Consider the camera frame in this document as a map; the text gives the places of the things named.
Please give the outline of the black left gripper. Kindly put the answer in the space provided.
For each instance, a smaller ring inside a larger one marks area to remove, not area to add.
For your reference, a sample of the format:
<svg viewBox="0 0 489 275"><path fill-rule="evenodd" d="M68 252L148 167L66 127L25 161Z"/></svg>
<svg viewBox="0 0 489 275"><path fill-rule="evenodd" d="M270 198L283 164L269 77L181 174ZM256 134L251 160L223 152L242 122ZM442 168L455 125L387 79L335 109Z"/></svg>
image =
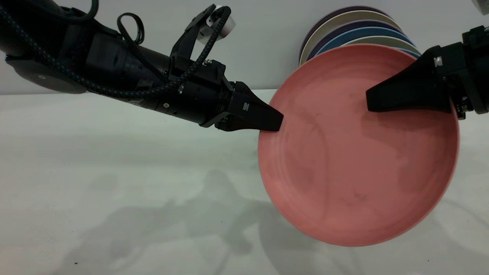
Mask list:
<svg viewBox="0 0 489 275"><path fill-rule="evenodd" d="M229 103L230 115L218 121L227 108L227 96L232 88L225 78L225 70L226 66L218 61L205 61L185 82L158 98L155 111L203 127L215 123L217 129L225 132L279 131L283 114L259 99L243 82L234 84Z"/></svg>

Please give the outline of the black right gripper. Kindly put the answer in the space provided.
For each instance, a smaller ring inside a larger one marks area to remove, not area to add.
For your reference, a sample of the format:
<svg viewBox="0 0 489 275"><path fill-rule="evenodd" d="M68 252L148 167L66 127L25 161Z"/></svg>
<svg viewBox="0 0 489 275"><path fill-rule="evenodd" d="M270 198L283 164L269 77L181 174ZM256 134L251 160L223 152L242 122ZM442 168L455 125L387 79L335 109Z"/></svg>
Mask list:
<svg viewBox="0 0 489 275"><path fill-rule="evenodd" d="M368 89L366 100L371 112L455 111L459 119L466 112L488 113L488 27L463 33L462 42L429 48L400 73Z"/></svg>

